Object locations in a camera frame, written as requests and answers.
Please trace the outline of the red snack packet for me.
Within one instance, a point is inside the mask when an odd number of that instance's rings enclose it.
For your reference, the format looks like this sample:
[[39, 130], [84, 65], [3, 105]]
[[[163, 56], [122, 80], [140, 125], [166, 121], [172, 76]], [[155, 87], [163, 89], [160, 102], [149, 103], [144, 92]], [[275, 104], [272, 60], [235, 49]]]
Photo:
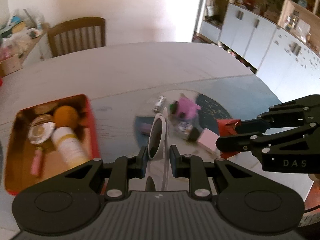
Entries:
[[[237, 132], [235, 131], [235, 128], [236, 126], [241, 125], [241, 120], [240, 119], [218, 119], [217, 124], [219, 128], [220, 136], [236, 135]], [[239, 152], [222, 152], [221, 151], [220, 157], [223, 159], [228, 159], [237, 154], [239, 154]]]

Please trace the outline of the white sunglasses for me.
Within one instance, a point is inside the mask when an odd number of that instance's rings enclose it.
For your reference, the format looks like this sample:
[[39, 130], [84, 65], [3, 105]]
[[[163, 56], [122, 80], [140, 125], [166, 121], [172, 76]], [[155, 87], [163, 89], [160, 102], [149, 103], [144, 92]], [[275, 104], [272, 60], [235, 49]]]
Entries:
[[169, 122], [168, 109], [157, 113], [151, 127], [148, 139], [147, 175], [153, 179], [157, 191], [168, 188], [169, 173]]

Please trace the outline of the pink sticky note pad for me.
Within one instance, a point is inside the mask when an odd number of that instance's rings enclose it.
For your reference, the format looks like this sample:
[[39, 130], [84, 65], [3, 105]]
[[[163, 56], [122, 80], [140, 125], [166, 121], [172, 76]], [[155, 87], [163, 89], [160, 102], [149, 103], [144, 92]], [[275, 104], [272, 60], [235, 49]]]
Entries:
[[197, 144], [204, 150], [210, 153], [219, 154], [220, 151], [217, 149], [216, 141], [219, 136], [211, 130], [205, 128], [197, 139]]

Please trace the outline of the white cylindrical bottle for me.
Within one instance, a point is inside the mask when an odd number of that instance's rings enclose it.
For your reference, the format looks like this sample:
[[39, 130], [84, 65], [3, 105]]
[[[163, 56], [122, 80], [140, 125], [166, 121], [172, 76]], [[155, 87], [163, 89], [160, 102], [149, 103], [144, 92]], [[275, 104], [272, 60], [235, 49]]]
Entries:
[[69, 127], [57, 128], [51, 136], [56, 150], [69, 168], [77, 167], [90, 160], [78, 137]]

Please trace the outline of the orange fruit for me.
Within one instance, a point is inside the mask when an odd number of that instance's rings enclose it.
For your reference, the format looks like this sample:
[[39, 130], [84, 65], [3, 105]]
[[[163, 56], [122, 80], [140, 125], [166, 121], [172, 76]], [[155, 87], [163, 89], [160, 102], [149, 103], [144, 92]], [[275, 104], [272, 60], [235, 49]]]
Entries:
[[71, 106], [61, 106], [53, 114], [56, 128], [69, 127], [76, 129], [78, 126], [79, 115], [75, 108]]

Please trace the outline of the silver round compact mirror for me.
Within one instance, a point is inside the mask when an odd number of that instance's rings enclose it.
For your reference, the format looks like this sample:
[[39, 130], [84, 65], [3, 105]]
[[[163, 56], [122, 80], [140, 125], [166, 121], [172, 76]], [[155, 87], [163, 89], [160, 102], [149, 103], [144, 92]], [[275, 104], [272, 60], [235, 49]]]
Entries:
[[28, 139], [34, 145], [47, 141], [55, 130], [53, 116], [43, 114], [36, 117], [30, 124]]

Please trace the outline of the small colourful card box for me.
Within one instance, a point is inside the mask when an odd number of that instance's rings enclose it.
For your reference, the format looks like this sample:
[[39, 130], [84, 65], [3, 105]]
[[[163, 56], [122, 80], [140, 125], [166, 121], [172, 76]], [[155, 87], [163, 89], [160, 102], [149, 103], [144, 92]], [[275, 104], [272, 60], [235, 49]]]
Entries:
[[191, 121], [178, 121], [173, 126], [175, 134], [189, 142], [196, 142], [203, 131], [203, 128], [198, 123]]

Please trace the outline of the round decorated placemat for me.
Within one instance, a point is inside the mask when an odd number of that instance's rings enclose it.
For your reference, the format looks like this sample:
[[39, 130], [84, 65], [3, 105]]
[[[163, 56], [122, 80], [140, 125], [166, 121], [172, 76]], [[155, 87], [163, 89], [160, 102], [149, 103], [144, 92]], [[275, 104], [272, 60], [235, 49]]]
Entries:
[[198, 143], [204, 129], [219, 134], [218, 120], [232, 115], [214, 99], [193, 90], [166, 90], [153, 94], [139, 107], [135, 117], [135, 136], [139, 146], [147, 145], [156, 113], [168, 109], [169, 144], [180, 153], [214, 159], [218, 150], [209, 150]]

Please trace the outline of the purple plush toy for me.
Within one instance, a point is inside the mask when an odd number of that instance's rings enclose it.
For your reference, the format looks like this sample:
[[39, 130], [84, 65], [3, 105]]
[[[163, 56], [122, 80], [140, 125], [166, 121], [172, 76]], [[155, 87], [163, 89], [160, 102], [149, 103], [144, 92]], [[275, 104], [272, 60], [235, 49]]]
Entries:
[[189, 121], [197, 116], [198, 111], [201, 110], [201, 106], [181, 93], [179, 100], [175, 100], [170, 104], [169, 109], [170, 114], [179, 120]]

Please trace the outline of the silver nail clipper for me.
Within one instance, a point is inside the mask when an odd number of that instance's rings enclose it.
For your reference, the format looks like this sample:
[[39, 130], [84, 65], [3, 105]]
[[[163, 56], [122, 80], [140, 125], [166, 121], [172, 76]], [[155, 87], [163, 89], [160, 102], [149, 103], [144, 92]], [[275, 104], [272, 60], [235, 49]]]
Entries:
[[155, 113], [158, 113], [162, 110], [165, 102], [166, 102], [166, 97], [165, 96], [162, 96], [162, 95], [159, 95], [152, 110], [155, 112]]

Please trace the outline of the pink small tube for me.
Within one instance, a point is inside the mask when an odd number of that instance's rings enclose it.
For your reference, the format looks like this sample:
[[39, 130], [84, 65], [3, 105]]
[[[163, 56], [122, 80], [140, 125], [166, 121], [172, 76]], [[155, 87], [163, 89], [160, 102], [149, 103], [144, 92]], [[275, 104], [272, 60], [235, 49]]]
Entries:
[[30, 174], [36, 177], [41, 176], [43, 162], [43, 148], [38, 146], [34, 153], [34, 158], [31, 163]]

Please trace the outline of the wooden chair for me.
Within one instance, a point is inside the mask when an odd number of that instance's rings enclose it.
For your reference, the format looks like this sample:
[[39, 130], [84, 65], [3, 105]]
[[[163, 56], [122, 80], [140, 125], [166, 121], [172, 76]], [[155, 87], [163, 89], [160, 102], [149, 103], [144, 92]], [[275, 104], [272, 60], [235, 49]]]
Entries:
[[47, 32], [53, 57], [106, 46], [106, 21], [82, 17], [60, 23]]

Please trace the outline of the white sideboard cabinet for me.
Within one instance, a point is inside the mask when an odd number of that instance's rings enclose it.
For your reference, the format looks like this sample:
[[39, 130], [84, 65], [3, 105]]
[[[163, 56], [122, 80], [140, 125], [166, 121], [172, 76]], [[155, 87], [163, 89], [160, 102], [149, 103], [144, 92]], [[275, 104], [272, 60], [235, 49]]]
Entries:
[[2, 40], [1, 77], [49, 58], [47, 31], [50, 24], [43, 23], [41, 27], [41, 30], [24, 28]]

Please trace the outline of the plastic bag of items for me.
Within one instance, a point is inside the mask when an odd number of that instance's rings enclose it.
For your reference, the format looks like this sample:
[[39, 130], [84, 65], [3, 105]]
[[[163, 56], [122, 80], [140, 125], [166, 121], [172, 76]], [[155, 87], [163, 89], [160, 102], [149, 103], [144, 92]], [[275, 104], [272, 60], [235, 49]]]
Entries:
[[1, 61], [14, 55], [22, 57], [31, 43], [44, 33], [44, 19], [41, 14], [31, 14], [23, 9], [24, 15], [15, 10], [5, 24], [1, 25]]

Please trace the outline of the white wall cabinet unit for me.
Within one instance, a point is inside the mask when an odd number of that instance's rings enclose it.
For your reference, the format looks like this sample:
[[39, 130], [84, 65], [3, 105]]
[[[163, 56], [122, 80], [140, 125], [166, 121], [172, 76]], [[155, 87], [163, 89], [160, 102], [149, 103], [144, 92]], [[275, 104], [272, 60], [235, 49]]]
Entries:
[[281, 100], [319, 93], [319, 0], [200, 0], [195, 35]]

